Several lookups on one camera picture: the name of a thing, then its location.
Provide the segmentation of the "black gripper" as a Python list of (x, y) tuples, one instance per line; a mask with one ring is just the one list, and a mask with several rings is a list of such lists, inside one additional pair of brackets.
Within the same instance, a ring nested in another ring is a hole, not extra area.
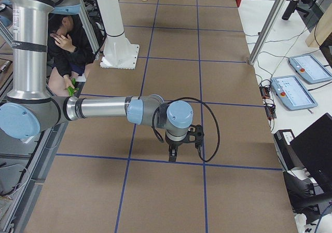
[(169, 162), (176, 162), (178, 147), (184, 142), (185, 136), (165, 136), (165, 140), (169, 145)]

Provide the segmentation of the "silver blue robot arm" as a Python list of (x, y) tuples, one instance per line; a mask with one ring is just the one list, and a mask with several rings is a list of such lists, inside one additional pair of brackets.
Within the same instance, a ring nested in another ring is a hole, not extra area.
[(25, 139), (66, 121), (126, 117), (130, 123), (164, 129), (169, 160), (181, 144), (194, 142), (193, 110), (185, 98), (166, 104), (162, 97), (79, 99), (52, 97), (46, 90), (48, 16), (78, 14), (80, 0), (10, 0), (13, 8), (13, 88), (1, 106), (1, 129)]

